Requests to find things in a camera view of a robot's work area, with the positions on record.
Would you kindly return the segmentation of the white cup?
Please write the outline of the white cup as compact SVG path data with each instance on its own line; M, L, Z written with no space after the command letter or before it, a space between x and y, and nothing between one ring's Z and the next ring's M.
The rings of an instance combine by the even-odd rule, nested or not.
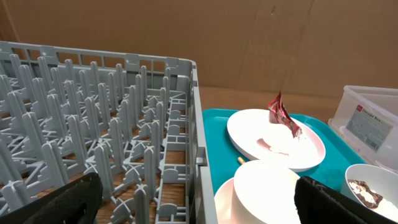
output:
M256 160L238 168L233 178L231 222L298 224L294 202L299 176L286 167Z

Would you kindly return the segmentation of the red snack wrapper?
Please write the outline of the red snack wrapper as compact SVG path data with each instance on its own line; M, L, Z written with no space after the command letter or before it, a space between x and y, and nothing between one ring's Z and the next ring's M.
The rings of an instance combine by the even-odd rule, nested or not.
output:
M290 129L293 138L297 138L302 134L301 127L294 122L288 114L282 101L281 92L279 92L279 94L273 100L268 102L267 107L279 124L283 124Z

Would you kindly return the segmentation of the grey bowl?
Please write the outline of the grey bowl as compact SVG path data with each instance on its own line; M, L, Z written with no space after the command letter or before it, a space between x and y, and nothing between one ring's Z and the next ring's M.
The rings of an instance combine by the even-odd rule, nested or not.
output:
M369 208L357 197L349 180L363 181L370 191L383 196L377 208ZM369 164L349 166L345 172L340 193L356 201L367 212L376 213L397 223L397 174Z

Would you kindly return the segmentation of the rice and food scraps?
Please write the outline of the rice and food scraps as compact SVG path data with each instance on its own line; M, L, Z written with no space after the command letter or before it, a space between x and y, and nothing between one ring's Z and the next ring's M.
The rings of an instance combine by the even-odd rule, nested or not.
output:
M357 198L359 198L366 207L397 222L397 207L392 202L371 190L364 181L349 179L348 184Z

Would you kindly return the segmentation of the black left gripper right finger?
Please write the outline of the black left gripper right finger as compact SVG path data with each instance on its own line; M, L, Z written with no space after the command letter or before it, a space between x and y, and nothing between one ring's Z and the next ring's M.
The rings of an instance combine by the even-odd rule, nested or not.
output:
M301 224L395 224L309 176L297 181L294 202Z

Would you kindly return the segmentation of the small pink saucer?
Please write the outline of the small pink saucer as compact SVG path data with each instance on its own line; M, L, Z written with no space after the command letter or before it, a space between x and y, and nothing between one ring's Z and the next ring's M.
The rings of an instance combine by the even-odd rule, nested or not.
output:
M215 194L215 207L219 224L231 224L231 199L234 180L228 179Z

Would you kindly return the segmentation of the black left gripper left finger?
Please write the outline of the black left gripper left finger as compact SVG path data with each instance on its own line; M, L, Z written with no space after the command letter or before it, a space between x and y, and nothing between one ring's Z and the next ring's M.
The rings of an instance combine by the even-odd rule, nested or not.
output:
M1 217L1 224L93 224L102 194L100 176L90 172Z

